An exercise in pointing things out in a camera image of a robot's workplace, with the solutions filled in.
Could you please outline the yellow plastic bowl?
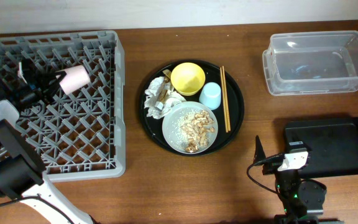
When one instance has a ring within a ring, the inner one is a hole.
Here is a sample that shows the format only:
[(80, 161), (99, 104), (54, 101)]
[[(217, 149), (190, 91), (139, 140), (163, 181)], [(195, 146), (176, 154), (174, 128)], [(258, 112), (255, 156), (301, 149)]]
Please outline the yellow plastic bowl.
[(185, 62), (177, 65), (172, 70), (170, 80), (179, 94), (192, 96), (204, 86), (206, 75), (199, 65)]

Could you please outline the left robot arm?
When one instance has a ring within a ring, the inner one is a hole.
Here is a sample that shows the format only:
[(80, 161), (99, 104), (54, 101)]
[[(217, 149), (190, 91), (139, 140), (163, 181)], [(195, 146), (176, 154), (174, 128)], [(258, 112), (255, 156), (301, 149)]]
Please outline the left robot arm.
[(30, 59), (19, 62), (21, 87), (10, 89), (0, 78), (0, 197), (8, 205), (24, 203), (50, 223), (94, 223), (51, 182), (41, 157), (21, 136), (15, 125), (21, 111), (51, 105), (59, 90), (67, 95), (90, 82), (82, 65), (56, 72), (38, 72)]

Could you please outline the light blue plastic cup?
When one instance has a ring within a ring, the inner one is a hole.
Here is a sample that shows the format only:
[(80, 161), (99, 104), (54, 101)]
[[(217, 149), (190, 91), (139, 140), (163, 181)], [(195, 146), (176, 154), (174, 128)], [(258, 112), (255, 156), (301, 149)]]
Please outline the light blue plastic cup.
[(217, 83), (209, 82), (204, 85), (199, 96), (199, 102), (210, 110), (215, 110), (221, 104), (221, 92), (221, 87)]

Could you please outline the pink plastic cup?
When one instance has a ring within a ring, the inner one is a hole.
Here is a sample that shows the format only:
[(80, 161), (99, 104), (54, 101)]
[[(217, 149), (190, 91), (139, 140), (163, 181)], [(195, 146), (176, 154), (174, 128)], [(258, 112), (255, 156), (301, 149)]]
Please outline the pink plastic cup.
[(66, 95), (77, 91), (91, 81), (88, 72), (82, 65), (66, 68), (62, 71), (65, 72), (66, 75), (63, 80), (60, 81), (60, 86)]

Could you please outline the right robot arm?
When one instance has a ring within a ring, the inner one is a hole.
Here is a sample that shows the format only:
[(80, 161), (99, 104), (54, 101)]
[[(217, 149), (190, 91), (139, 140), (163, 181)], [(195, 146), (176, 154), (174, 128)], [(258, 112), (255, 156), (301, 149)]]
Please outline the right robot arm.
[[(255, 137), (253, 163), (247, 168), (248, 178), (259, 187), (275, 194), (283, 204), (284, 214), (275, 215), (275, 223), (342, 223), (338, 219), (320, 220), (327, 187), (313, 179), (302, 179), (299, 170), (304, 168), (311, 149), (303, 141), (289, 143), (290, 150), (267, 157), (258, 136)], [(275, 176), (275, 188), (271, 189), (250, 175), (253, 167), (262, 166), (263, 175)]]

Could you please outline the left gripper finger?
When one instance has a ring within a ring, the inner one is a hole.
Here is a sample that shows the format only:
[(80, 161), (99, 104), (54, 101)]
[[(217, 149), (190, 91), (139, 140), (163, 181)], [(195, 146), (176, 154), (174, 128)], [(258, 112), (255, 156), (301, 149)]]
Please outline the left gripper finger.
[(51, 81), (48, 85), (42, 89), (42, 101), (45, 104), (52, 104), (55, 100), (53, 97), (60, 89), (60, 82), (58, 80)]
[(67, 75), (67, 72), (64, 70), (60, 70), (53, 73), (45, 73), (40, 74), (38, 79), (41, 82), (61, 82)]

